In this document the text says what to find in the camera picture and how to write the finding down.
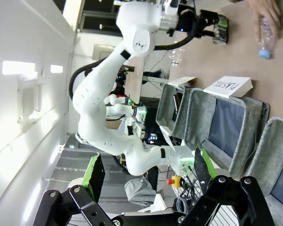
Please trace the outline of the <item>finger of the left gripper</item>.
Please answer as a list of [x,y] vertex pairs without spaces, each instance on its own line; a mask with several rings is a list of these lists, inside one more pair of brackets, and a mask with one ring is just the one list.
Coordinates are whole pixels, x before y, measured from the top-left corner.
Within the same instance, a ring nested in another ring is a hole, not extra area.
[[200,18],[207,20],[209,23],[218,23],[219,14],[208,10],[200,10]]
[[212,37],[214,38],[215,36],[215,33],[213,31],[208,31],[208,30],[201,30],[200,31],[200,36],[203,37],[203,36],[208,36],[208,37]]

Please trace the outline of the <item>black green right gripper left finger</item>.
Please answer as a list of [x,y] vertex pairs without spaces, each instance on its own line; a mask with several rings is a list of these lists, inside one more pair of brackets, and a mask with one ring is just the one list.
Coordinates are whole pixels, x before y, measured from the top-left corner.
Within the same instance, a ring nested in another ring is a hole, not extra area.
[[80,214],[90,226],[121,226],[119,219],[110,219],[99,206],[105,178],[101,155],[93,156],[82,182],[64,192],[47,190],[35,215],[34,226],[67,226],[73,215]]

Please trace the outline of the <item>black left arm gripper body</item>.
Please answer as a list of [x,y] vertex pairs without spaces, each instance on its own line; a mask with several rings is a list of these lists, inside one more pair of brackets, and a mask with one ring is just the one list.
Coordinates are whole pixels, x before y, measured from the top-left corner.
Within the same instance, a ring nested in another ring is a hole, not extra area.
[[185,32],[190,34],[193,28],[196,28],[194,37],[201,38],[200,24],[203,19],[202,14],[197,15],[193,9],[184,9],[178,11],[178,21],[176,25],[176,30],[179,32]]

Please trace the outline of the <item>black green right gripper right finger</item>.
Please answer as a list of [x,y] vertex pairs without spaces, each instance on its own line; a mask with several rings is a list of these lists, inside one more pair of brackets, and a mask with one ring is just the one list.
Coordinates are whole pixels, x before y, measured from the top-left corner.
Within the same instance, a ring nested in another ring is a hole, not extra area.
[[239,181],[217,174],[208,154],[197,148],[194,170],[202,196],[180,221],[181,226],[209,226],[221,206],[231,206],[240,226],[273,226],[274,220],[257,180]]

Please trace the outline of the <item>person's hand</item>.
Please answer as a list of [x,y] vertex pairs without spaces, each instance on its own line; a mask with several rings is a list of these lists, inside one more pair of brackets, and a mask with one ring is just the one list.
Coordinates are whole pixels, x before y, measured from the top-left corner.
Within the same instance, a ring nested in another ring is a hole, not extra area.
[[248,6],[252,12],[252,19],[255,31],[256,41],[261,40],[260,21],[264,17],[271,28],[272,34],[275,38],[279,37],[279,30],[281,29],[281,11],[275,0],[248,0]]

